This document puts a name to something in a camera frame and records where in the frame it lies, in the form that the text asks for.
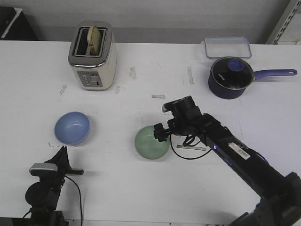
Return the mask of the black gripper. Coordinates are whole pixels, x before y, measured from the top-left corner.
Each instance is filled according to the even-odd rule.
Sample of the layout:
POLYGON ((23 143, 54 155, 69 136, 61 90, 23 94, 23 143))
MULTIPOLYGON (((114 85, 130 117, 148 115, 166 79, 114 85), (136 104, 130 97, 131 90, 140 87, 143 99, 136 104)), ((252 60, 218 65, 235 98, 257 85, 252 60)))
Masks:
POLYGON ((203 134, 201 126, 198 124, 198 119, 202 113, 192 96, 186 96, 179 100, 179 113, 172 113, 173 118, 167 121, 168 129, 164 129, 161 123, 154 125, 154 137, 159 141, 167 141, 167 138, 173 134, 178 136, 200 136, 203 134))
POLYGON ((70 166, 68 160, 67 146, 62 146, 60 150, 54 155, 52 160, 45 161, 57 166, 56 173, 48 175, 44 178, 46 183, 63 183, 64 177, 67 175, 83 175, 83 169, 75 169, 70 166))

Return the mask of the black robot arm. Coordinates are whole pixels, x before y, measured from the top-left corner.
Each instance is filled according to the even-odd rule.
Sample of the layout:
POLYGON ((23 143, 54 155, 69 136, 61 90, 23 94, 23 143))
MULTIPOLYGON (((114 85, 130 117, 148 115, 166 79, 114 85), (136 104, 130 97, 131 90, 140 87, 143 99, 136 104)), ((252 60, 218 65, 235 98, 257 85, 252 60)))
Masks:
POLYGON ((183 145, 188 146, 198 137, 260 196, 254 211, 238 217, 232 226, 292 226, 301 218, 301 179, 296 173, 281 175, 213 116, 201 113, 191 96, 163 104, 162 111, 173 118, 167 129, 161 123, 154 126, 159 142, 174 134, 186 136, 183 145))
POLYGON ((29 226, 68 226, 63 212, 56 210, 65 179, 69 175, 82 175, 83 169, 70 166, 67 147, 62 146, 52 157, 42 163, 34 163, 29 173, 39 177, 39 182, 32 184, 25 193, 26 202, 31 205, 29 226))

